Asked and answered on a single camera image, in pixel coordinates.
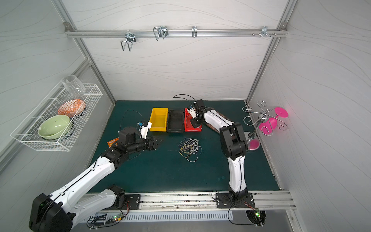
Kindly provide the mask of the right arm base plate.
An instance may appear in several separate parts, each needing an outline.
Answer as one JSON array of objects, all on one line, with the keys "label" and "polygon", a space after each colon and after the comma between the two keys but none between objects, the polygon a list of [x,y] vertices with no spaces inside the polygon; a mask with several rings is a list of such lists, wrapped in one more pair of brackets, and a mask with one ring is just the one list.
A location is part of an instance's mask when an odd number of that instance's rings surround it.
[{"label": "right arm base plate", "polygon": [[251,192],[243,192],[242,194],[216,193],[214,197],[216,207],[219,209],[229,208],[255,208],[255,200]]}]

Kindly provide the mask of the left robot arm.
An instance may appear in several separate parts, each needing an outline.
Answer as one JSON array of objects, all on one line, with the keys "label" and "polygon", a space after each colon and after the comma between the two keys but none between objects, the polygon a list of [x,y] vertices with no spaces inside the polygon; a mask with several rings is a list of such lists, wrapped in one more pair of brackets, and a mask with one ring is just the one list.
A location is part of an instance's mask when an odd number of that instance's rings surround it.
[{"label": "left robot arm", "polygon": [[106,176],[113,173],[131,154],[156,150],[159,139],[147,136],[148,129],[126,127],[119,132],[119,140],[105,150],[80,175],[49,195],[37,196],[31,207],[29,228],[33,232],[69,232],[89,216],[108,208],[136,209],[125,191],[112,185],[82,201],[81,198]]}]

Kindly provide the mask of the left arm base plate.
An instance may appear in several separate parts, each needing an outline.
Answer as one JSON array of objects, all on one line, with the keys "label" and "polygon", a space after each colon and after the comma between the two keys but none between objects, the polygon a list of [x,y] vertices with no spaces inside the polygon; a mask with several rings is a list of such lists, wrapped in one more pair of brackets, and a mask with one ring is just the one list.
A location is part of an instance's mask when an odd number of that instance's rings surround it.
[{"label": "left arm base plate", "polygon": [[141,202],[140,194],[126,194],[124,198],[124,209],[128,211],[138,210],[140,202]]}]

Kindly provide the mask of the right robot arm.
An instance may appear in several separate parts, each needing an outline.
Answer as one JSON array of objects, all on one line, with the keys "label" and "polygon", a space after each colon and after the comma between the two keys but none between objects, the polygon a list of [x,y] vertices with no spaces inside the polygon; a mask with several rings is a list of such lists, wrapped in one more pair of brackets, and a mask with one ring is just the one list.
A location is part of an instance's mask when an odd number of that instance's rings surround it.
[{"label": "right robot arm", "polygon": [[212,107],[206,107],[203,100],[195,101],[186,110],[191,115],[194,128],[203,124],[213,127],[220,136],[221,150],[228,160],[230,181],[229,197],[234,203],[248,194],[244,175],[244,161],[248,142],[243,127],[221,115]]}]

